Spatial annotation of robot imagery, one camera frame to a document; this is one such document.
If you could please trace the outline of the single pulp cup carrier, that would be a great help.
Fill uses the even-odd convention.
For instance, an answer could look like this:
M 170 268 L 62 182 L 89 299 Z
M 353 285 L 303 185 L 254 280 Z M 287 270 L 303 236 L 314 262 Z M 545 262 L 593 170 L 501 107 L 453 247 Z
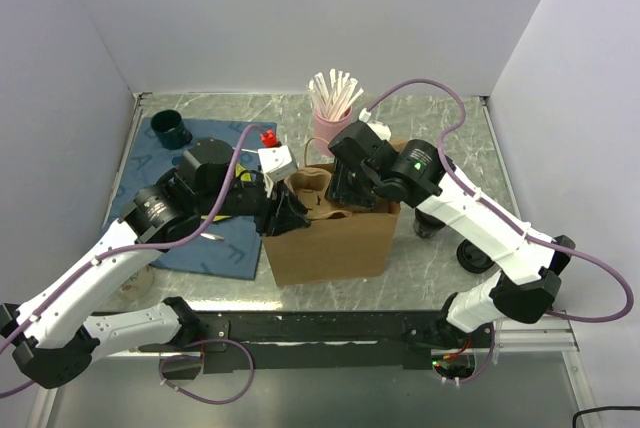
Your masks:
M 306 216 L 309 220 L 340 219 L 356 214 L 389 211 L 390 204 L 382 199 L 378 199 L 372 208 L 329 201 L 326 194 L 331 177 L 332 174 L 323 168 L 303 167 L 285 180 L 286 186 L 307 208 Z

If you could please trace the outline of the brown paper bag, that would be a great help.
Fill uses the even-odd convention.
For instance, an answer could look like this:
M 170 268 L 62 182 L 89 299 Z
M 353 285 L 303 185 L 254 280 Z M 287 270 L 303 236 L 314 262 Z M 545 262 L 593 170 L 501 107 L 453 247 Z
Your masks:
M 300 168 L 303 167 L 333 172 L 331 163 L 304 161 Z M 309 228 L 263 237 L 276 284 L 284 287 L 381 275 L 401 212 L 400 204 L 382 200 L 390 204 L 388 212 L 310 220 Z

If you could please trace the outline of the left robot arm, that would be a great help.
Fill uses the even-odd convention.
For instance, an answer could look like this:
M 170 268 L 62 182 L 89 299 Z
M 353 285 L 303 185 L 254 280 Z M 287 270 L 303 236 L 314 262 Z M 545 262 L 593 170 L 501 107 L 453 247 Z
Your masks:
M 135 312 L 97 316 L 95 310 L 132 275 L 185 240 L 216 215 L 252 217 L 261 236 L 278 236 L 310 222 L 285 184 L 296 172 L 286 146 L 260 148 L 258 168 L 243 180 L 239 155 L 224 141 L 205 139 L 178 166 L 141 189 L 94 247 L 39 296 L 1 307 L 1 334 L 20 372 L 58 388 L 92 363 L 146 345 L 190 348 L 201 333 L 196 312 L 181 297 Z

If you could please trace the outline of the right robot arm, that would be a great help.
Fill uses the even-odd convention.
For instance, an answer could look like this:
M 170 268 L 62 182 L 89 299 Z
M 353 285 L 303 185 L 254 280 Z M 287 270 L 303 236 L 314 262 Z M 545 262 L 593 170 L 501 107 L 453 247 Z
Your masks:
M 479 327 L 509 318 L 536 323 L 561 287 L 570 261 L 566 237 L 527 241 L 531 228 L 483 197 L 466 175 L 441 157 L 431 143 L 413 139 L 401 150 L 381 139 L 366 123 L 348 125 L 328 144 L 337 161 L 375 195 L 414 208 L 429 229 L 450 227 L 499 268 L 480 285 L 450 295 L 438 317 L 417 330 L 416 341 L 435 349 L 463 344 Z

